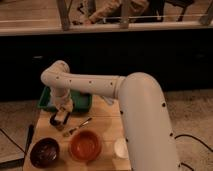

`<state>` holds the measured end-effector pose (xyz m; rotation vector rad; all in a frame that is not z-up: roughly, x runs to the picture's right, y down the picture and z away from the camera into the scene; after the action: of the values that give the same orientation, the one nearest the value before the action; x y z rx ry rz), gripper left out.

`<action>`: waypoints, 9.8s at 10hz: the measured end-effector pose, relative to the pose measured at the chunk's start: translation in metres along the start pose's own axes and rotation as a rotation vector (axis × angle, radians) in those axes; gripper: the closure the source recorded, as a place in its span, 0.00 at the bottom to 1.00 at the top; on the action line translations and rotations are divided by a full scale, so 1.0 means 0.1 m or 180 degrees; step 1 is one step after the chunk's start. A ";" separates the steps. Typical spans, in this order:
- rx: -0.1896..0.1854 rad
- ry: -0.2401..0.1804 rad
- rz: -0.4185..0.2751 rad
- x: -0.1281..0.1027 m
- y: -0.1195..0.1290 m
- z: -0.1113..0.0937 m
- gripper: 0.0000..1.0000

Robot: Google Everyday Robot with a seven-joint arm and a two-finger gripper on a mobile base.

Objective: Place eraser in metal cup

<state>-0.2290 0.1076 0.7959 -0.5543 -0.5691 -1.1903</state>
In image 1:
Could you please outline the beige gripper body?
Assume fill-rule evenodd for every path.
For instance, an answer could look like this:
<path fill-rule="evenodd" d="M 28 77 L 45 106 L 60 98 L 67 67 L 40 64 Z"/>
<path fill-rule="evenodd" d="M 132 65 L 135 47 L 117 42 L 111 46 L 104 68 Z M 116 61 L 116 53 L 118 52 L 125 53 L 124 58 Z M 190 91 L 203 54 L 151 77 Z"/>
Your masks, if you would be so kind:
<path fill-rule="evenodd" d="M 73 111 L 73 102 L 69 100 L 68 102 L 65 102 L 64 104 L 57 104 L 56 109 L 57 109 L 57 113 L 56 113 L 55 119 L 60 122 L 64 122 L 67 114 Z"/>

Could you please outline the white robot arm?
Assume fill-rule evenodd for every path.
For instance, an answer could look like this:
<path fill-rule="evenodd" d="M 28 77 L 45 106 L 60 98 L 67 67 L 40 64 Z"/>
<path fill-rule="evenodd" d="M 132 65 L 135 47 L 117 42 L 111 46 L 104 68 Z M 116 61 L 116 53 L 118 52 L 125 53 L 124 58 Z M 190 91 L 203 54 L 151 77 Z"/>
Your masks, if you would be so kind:
<path fill-rule="evenodd" d="M 71 90 L 116 99 L 132 171 L 181 171 L 164 94 L 151 75 L 72 74 L 68 64 L 58 60 L 40 79 L 57 105 L 66 103 Z"/>

